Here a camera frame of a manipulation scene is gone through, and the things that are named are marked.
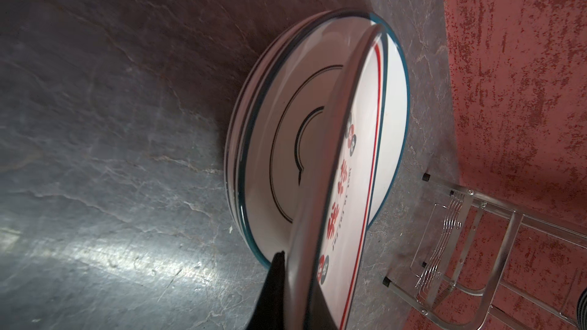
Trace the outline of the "chrome wire dish rack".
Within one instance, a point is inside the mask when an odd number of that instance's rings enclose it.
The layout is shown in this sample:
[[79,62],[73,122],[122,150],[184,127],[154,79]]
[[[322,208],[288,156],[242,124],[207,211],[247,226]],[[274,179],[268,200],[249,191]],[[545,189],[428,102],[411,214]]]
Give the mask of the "chrome wire dish rack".
[[383,283],[407,329],[584,329],[586,181],[491,197],[425,173],[440,202],[417,234],[409,278]]

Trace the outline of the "white plate black quatrefoil emblem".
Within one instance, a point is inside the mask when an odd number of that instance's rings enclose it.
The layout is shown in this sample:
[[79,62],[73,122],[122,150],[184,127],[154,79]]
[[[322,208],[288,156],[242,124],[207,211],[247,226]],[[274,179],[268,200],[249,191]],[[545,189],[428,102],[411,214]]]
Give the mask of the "white plate black quatrefoil emblem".
[[269,267],[288,249],[301,178],[323,133],[323,111],[364,32],[383,18],[359,9],[326,11],[280,48],[258,78],[239,133],[233,169],[238,222],[257,260]]

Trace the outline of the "white plate red black characters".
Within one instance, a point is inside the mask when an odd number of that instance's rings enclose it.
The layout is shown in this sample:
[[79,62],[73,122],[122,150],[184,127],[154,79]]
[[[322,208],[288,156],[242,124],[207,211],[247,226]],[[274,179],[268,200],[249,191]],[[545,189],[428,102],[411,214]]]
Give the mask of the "white plate red black characters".
[[242,105],[247,107],[253,100],[254,95],[258,89],[258,78],[262,76],[265,69],[269,67],[281,51],[280,48],[287,44],[289,38],[293,37],[294,34],[300,30],[304,25],[310,23],[319,16],[326,14],[327,12],[319,12],[315,15],[311,15],[304,20],[298,21],[298,23],[290,26],[287,30],[279,34],[264,50],[261,56],[255,62],[255,65],[250,70],[246,80],[244,81],[238,98],[235,102],[232,110],[231,119],[229,122],[229,128],[226,136],[225,153],[224,153],[224,178],[226,188],[226,198],[229,203],[229,209],[231,216],[235,222],[235,227],[238,233],[245,238],[244,229],[238,222],[237,206],[235,202],[235,183],[234,183],[234,172],[233,169],[237,167],[237,150],[238,143],[240,140],[239,133],[242,131],[245,122],[245,116],[240,115],[239,109]]

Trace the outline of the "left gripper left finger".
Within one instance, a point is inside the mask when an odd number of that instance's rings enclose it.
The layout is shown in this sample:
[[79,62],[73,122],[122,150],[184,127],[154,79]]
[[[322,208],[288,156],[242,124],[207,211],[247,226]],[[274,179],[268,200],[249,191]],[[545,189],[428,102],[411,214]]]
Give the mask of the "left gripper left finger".
[[284,329],[285,253],[272,259],[247,330]]

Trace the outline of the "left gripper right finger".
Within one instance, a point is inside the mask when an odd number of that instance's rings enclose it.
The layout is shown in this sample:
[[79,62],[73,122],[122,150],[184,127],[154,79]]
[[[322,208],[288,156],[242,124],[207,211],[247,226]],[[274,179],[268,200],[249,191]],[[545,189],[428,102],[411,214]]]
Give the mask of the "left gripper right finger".
[[307,318],[304,320],[304,328],[312,330],[338,329],[319,285],[316,285],[311,290],[309,309],[307,311]]

